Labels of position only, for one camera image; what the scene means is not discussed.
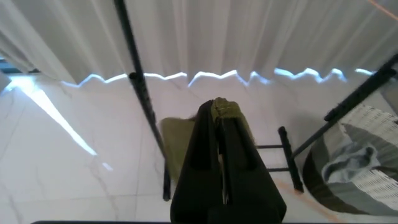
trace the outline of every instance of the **olive green cloth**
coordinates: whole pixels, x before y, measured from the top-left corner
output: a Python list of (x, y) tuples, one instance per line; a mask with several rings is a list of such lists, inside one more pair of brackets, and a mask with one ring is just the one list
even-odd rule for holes
[[(248, 122), (236, 102), (216, 98), (211, 106), (211, 115), (214, 122), (217, 118), (240, 118), (250, 138), (254, 139)], [(190, 119), (165, 118), (160, 122), (167, 168), (171, 178), (176, 182), (180, 176), (194, 125), (195, 117)]]

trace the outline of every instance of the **floor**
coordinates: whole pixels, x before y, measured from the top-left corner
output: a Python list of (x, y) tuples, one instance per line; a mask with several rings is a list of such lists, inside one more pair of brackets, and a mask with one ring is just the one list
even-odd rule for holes
[[(279, 144), (277, 128), (285, 126), (295, 148), (365, 79), (254, 77), (244, 85), (236, 76), (203, 76), (188, 87), (185, 77), (147, 77), (147, 85), (158, 120), (187, 118), (205, 101), (225, 97), (239, 103), (257, 144)], [(79, 88), (42, 77), (17, 82), (19, 88), (0, 96), (0, 223), (170, 220), (170, 202), (162, 200), (164, 161), (126, 78), (92, 78)], [(378, 93), (367, 104), (391, 112)], [(285, 166), (282, 151), (260, 154), (268, 168)], [(288, 173), (272, 176), (283, 183), (284, 222), (333, 221), (304, 202), (311, 196), (293, 193)], [(342, 222), (398, 222), (328, 213)]]

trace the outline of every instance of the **black metal rack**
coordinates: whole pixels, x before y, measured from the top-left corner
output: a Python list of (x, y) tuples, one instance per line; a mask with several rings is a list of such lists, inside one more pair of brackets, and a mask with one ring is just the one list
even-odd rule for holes
[[(139, 60), (139, 54), (134, 40), (134, 34), (129, 22), (126, 5), (124, 3), (124, 0), (114, 0), (114, 4), (116, 6), (119, 20), (123, 28), (124, 37), (128, 45), (129, 53), (131, 55), (132, 62), (134, 64), (134, 68), (136, 69), (135, 72), (129, 74), (129, 81), (131, 82), (131, 85), (134, 87), (134, 91), (136, 92), (136, 95), (140, 101), (140, 104), (148, 120), (150, 128), (155, 136), (159, 149), (162, 151), (162, 154), (164, 155), (162, 139), (159, 130), (156, 127), (155, 112), (152, 109), (152, 103), (150, 102), (149, 91), (147, 89), (144, 72), (142, 70), (141, 62)], [(287, 138), (287, 132), (284, 127), (280, 127), (278, 129), (278, 133), (282, 143), (281, 145), (257, 146), (258, 149), (282, 148), (284, 150), (285, 158), (287, 160), (287, 167), (271, 168), (268, 169), (268, 171), (269, 172), (289, 171), (292, 178), (292, 182), (294, 184), (294, 188), (300, 192), (303, 192), (303, 183), (300, 180), (299, 172), (294, 161), (295, 157), (299, 155), (301, 152), (303, 152), (307, 147), (309, 147), (311, 143), (313, 143), (315, 140), (321, 137), (326, 131), (328, 131), (334, 124), (336, 124), (343, 116), (345, 116), (349, 111), (351, 111), (356, 105), (362, 102), (371, 93), (376, 91), (380, 86), (388, 82), (388, 80), (396, 74), (396, 71), (393, 69), (393, 66), (397, 63), (397, 61), (398, 61), (398, 54), (393, 56), (390, 59), (390, 61), (388, 61), (379, 69), (378, 72), (376, 72), (373, 76), (369, 77), (368, 80), (366, 80), (360, 87), (358, 87), (357, 90), (352, 92), (352, 94), (350, 94), (350, 96), (348, 96), (344, 101), (342, 101), (336, 108), (332, 109), (325, 116), (325, 121), (327, 121), (327, 124), (325, 124), (322, 128), (320, 128), (313, 136), (311, 136), (307, 141), (305, 141), (294, 152), (292, 152), (292, 148)], [(170, 176), (166, 165), (164, 169), (163, 199), (165, 201), (171, 199)]]

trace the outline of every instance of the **laundry basket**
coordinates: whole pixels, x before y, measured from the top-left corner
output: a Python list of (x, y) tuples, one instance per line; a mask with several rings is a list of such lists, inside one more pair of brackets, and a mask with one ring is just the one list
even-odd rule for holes
[[(355, 107), (312, 144), (303, 168), (308, 191), (336, 212), (398, 216), (397, 121), (398, 117), (371, 106)], [(326, 182), (322, 169), (347, 139), (374, 146), (380, 165), (349, 182)]]

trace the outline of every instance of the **towel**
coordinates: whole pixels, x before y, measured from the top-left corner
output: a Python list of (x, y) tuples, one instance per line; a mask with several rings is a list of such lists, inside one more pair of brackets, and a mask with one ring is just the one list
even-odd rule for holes
[[(211, 116), (216, 125), (218, 119), (240, 118), (250, 138), (253, 140), (249, 124), (236, 102), (228, 101), (225, 98), (216, 98), (211, 105)], [(188, 119), (164, 118), (160, 121), (160, 132), (164, 143), (167, 168), (172, 180), (176, 182), (178, 182), (180, 177), (194, 125), (195, 116)]]
[(322, 178), (328, 184), (348, 183), (378, 166), (380, 162), (374, 146), (351, 142), (332, 154), (330, 162), (322, 168)]

